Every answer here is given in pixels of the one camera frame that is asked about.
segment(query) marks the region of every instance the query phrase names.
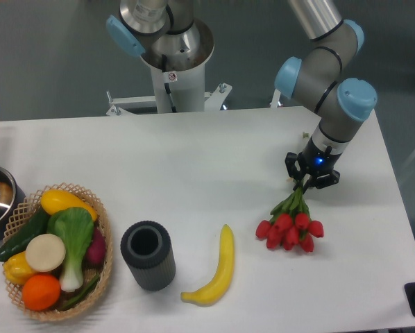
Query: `red radish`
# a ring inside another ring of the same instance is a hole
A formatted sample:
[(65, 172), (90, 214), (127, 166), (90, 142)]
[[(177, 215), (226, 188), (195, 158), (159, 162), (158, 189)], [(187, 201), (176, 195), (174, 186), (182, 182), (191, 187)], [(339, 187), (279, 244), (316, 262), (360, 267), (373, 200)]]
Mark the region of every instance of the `red radish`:
[(93, 265), (101, 265), (105, 257), (105, 240), (98, 228), (94, 229), (92, 242), (85, 253), (86, 260)]

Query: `orange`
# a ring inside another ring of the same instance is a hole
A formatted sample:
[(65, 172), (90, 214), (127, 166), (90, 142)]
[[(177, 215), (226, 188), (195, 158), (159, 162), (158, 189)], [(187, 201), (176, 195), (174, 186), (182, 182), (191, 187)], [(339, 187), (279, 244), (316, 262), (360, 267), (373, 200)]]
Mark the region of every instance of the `orange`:
[(33, 311), (50, 308), (58, 301), (60, 294), (60, 282), (50, 274), (36, 274), (22, 288), (24, 305)]

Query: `toy vegetable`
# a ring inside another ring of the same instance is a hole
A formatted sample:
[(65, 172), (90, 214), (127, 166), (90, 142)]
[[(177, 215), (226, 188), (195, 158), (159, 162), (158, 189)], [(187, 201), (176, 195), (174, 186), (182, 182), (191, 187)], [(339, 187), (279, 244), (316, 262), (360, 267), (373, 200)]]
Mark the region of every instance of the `toy vegetable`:
[(19, 285), (25, 284), (29, 278), (37, 273), (27, 264), (26, 251), (12, 256), (3, 264), (3, 268), (6, 279)]
[(24, 306), (33, 311), (50, 308), (59, 300), (60, 295), (60, 283), (50, 274), (34, 275), (22, 288)]
[(70, 207), (82, 207), (90, 213), (93, 222), (98, 218), (98, 213), (91, 205), (88, 205), (74, 194), (60, 189), (45, 191), (41, 197), (41, 206), (50, 215)]
[(36, 236), (44, 234), (50, 215), (41, 207), (32, 215), (30, 220), (19, 229), (4, 245), (0, 247), (0, 262), (6, 262), (10, 257), (26, 250), (28, 243)]
[(58, 311), (66, 311), (71, 307), (77, 305), (80, 301), (82, 301), (89, 293), (92, 292), (92, 290), (95, 289), (96, 285), (98, 284), (99, 278), (100, 276), (98, 274), (95, 275), (89, 281), (89, 283), (85, 287), (83, 287), (83, 289), (80, 291), (78, 295), (70, 298), (65, 304), (58, 308)]
[(60, 237), (54, 234), (41, 234), (27, 245), (26, 261), (38, 272), (50, 272), (62, 264), (66, 248)]
[(101, 265), (104, 263), (105, 257), (105, 240), (98, 228), (94, 229), (92, 242), (85, 254), (86, 260), (93, 265)]
[(55, 221), (49, 223), (49, 232), (62, 239), (66, 257), (60, 276), (61, 289), (72, 292), (83, 285), (81, 264), (92, 241), (94, 223), (90, 213), (82, 207), (71, 207), (58, 212)]

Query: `yellow squash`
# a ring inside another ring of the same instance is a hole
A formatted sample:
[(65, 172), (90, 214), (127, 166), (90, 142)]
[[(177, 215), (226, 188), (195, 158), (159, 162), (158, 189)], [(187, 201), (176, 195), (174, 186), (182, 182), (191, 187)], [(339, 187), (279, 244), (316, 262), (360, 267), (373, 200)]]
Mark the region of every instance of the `yellow squash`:
[(27, 264), (26, 251), (10, 257), (4, 262), (3, 268), (6, 279), (13, 284), (23, 285), (37, 273)]
[(60, 189), (45, 191), (41, 196), (41, 206), (50, 215), (70, 207), (82, 207), (90, 213), (93, 222), (98, 218), (98, 214), (91, 205), (88, 205), (74, 194)]
[(234, 263), (234, 234), (229, 225), (225, 224), (221, 229), (219, 264), (214, 277), (197, 291), (181, 293), (181, 300), (204, 307), (214, 304), (229, 288), (234, 275)]

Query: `bok choy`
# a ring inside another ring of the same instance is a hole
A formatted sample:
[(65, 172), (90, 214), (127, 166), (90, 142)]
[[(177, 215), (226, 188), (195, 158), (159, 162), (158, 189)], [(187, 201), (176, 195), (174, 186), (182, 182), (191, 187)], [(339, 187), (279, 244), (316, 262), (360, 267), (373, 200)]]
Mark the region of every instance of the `bok choy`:
[(82, 262), (92, 241), (94, 222), (90, 213), (81, 207), (71, 207), (54, 214), (49, 221), (49, 232), (62, 239), (66, 257), (60, 276), (61, 289), (77, 290), (83, 285)]

